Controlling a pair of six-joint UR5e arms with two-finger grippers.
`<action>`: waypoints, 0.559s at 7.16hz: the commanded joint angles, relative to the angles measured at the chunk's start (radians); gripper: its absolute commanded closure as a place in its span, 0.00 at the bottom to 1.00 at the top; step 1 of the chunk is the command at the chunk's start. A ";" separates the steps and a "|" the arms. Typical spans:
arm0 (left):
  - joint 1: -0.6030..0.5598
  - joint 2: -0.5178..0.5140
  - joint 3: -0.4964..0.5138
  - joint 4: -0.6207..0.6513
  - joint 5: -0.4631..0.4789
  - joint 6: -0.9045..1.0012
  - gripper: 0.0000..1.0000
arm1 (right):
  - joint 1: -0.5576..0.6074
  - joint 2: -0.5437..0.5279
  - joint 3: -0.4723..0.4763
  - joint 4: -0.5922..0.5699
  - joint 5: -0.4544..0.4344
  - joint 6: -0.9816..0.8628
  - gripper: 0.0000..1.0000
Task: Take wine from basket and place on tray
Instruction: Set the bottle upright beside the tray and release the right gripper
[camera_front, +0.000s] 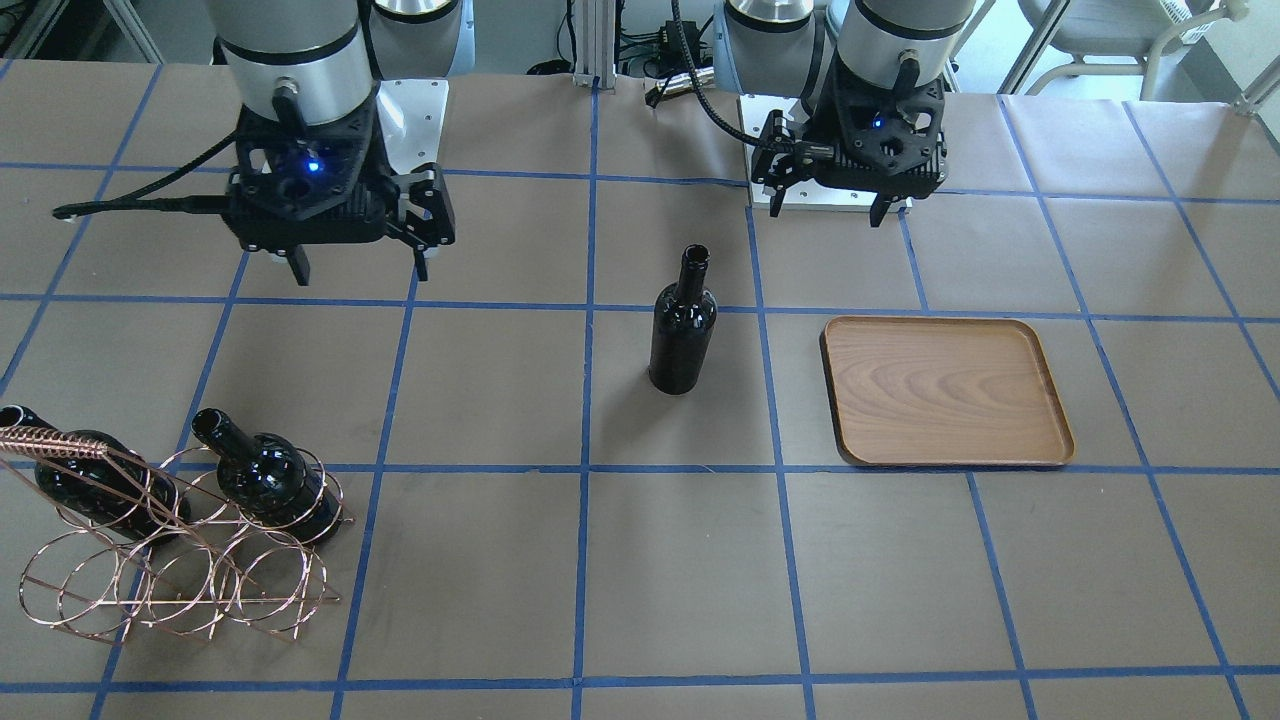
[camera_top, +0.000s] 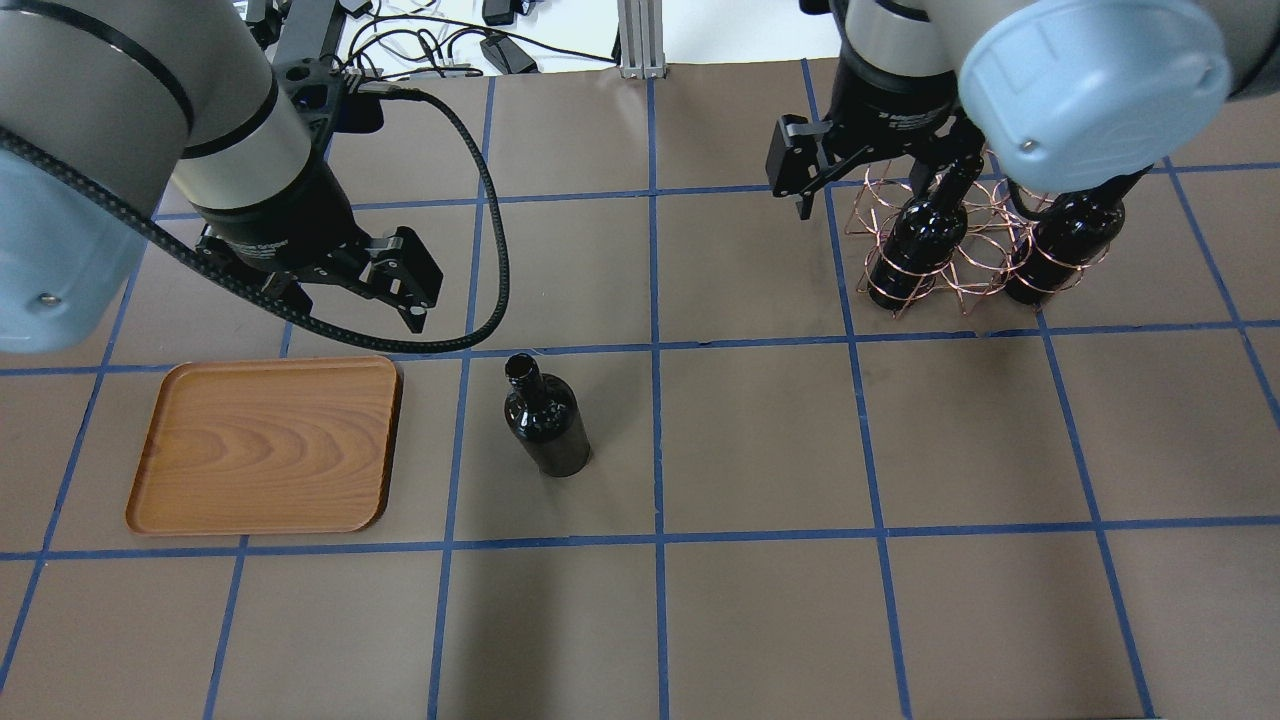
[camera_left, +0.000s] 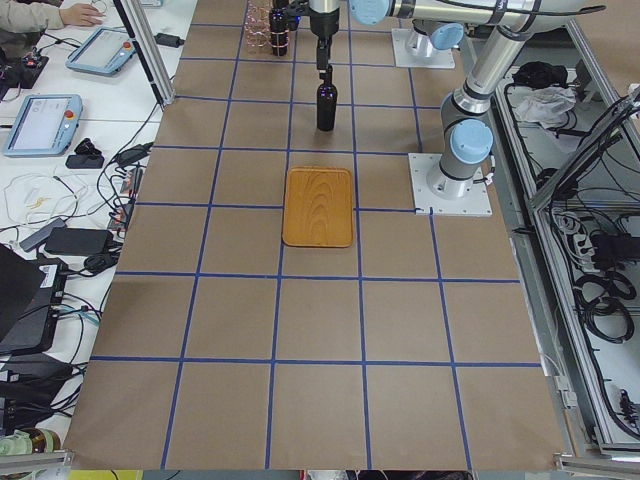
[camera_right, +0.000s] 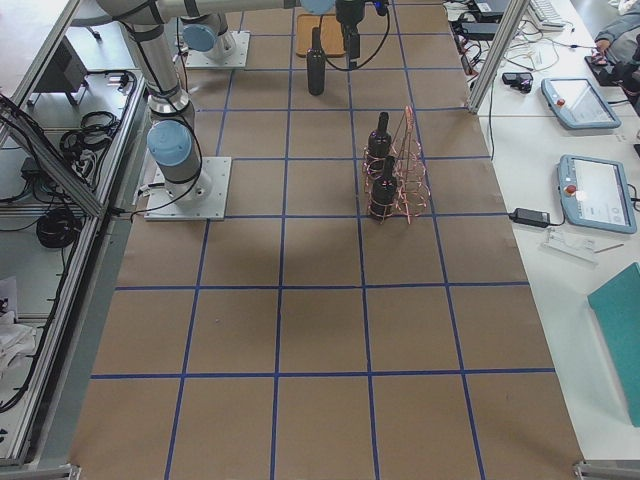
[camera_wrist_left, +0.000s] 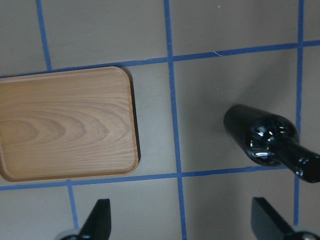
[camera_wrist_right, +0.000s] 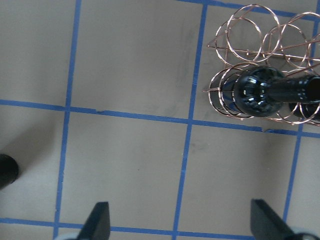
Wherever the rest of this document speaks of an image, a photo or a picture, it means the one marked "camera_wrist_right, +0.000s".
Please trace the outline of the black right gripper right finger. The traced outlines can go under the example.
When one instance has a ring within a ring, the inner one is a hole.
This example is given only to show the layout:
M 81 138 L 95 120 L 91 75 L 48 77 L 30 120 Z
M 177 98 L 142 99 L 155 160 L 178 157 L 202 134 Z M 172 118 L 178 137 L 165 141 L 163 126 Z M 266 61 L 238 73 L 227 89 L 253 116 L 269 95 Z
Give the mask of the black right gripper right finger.
M 300 239 L 263 199 L 250 202 L 250 230 L 256 240 Z

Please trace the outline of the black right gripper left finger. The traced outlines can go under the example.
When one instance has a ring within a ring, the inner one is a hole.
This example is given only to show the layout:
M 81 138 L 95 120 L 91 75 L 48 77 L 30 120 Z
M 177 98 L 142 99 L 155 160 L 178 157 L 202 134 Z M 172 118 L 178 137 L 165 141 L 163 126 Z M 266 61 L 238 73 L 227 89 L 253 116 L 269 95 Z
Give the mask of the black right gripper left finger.
M 111 234 L 109 203 L 97 202 L 79 232 L 78 240 L 108 240 Z

